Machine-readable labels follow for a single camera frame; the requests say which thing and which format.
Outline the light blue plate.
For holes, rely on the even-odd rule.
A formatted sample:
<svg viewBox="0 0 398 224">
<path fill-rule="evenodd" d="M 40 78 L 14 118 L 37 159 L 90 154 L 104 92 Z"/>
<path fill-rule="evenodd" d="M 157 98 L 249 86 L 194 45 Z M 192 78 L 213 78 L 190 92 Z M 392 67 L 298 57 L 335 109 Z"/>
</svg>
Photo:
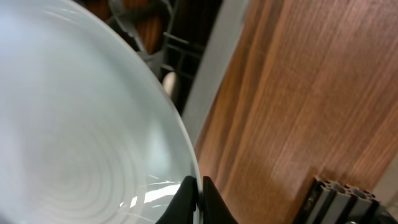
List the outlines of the light blue plate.
<svg viewBox="0 0 398 224">
<path fill-rule="evenodd" d="M 163 86 L 73 1 L 1 2 L 1 222 L 157 223 L 201 190 Z"/>
</svg>

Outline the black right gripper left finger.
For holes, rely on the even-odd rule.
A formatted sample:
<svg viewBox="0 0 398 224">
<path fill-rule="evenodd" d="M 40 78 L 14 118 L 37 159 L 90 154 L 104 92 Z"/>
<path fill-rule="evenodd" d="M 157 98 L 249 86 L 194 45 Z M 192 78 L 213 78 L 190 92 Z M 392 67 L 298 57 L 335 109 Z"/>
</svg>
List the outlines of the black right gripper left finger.
<svg viewBox="0 0 398 224">
<path fill-rule="evenodd" d="M 196 178 L 186 176 L 156 224 L 193 224 L 198 197 Z"/>
</svg>

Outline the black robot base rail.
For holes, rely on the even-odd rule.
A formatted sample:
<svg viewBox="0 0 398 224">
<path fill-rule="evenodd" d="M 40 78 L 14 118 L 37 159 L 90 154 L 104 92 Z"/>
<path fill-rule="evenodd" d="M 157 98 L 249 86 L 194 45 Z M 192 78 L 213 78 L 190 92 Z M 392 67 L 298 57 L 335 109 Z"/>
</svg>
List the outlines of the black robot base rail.
<svg viewBox="0 0 398 224">
<path fill-rule="evenodd" d="M 397 224 L 374 194 L 314 177 L 293 224 Z"/>
</svg>

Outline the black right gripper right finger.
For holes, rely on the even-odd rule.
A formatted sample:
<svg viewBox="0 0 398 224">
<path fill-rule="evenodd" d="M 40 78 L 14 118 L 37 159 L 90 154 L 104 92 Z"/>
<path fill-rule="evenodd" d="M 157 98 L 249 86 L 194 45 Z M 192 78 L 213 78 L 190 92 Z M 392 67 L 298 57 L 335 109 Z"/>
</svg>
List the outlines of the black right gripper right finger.
<svg viewBox="0 0 398 224">
<path fill-rule="evenodd" d="M 203 177 L 203 223 L 238 224 L 208 176 Z"/>
</svg>

